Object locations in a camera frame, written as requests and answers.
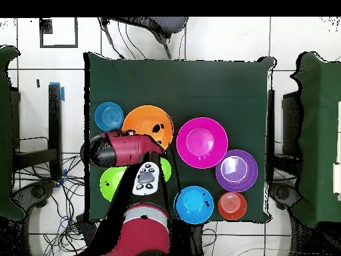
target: light blue bowl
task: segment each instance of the light blue bowl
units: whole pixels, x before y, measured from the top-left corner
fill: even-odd
[[[95,111],[95,122],[103,131],[118,129],[123,123],[122,109],[113,102],[100,104]]]
[[[206,222],[212,215],[214,209],[213,198],[203,187],[196,185],[186,187],[176,197],[173,208],[184,222],[198,225]]]

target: dark green tablecloth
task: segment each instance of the dark green tablecloth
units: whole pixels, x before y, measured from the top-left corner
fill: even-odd
[[[298,191],[302,200],[293,214],[309,227],[318,222],[341,222],[341,202],[333,193],[333,163],[338,140],[338,102],[341,101],[341,63],[326,62],[313,52],[299,58],[301,102],[304,110],[298,144],[302,172]]]
[[[267,75],[274,60],[259,62],[223,61],[127,61],[108,60],[88,53],[90,62],[90,133],[101,133],[95,123],[95,110],[105,101],[120,105],[125,115],[135,107],[154,105],[164,109],[174,124],[172,148],[182,188],[200,185],[214,198],[214,212],[209,220],[224,220],[217,209],[226,192],[216,181],[215,167],[195,169],[185,164],[175,147],[180,127],[195,117],[218,121],[228,134],[228,148],[248,151],[258,163],[258,179],[242,193],[248,209],[242,221],[264,223],[268,215],[264,202],[264,152],[267,106]],[[177,192],[173,174],[167,182],[169,202]],[[90,218],[102,219],[109,202],[99,189],[104,169],[90,168]]]

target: office chair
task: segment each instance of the office chair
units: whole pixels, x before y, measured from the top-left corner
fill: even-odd
[[[106,31],[109,43],[112,44],[107,28],[110,20],[148,29],[155,36],[157,42],[163,45],[168,58],[172,59],[167,39],[171,38],[172,33],[178,33],[184,28],[188,17],[103,17],[101,18],[102,26]]]
[[[19,152],[18,88],[10,86],[6,66],[17,57],[13,46],[0,47],[0,256],[31,256],[29,218],[34,207],[43,207],[61,178],[61,96],[59,85],[49,85],[48,149]],[[16,171],[49,162],[51,178],[12,192]]]

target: magenta bowl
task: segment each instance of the magenta bowl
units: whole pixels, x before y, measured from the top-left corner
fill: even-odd
[[[185,123],[176,138],[181,159],[191,167],[207,169],[218,164],[227,151],[228,139],[217,121],[200,117]]]

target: button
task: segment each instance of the button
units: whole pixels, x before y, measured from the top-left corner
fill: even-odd
[[[149,172],[141,173],[137,177],[137,182],[138,183],[151,183],[154,180],[155,180],[155,178],[154,178],[153,174],[149,173]]]

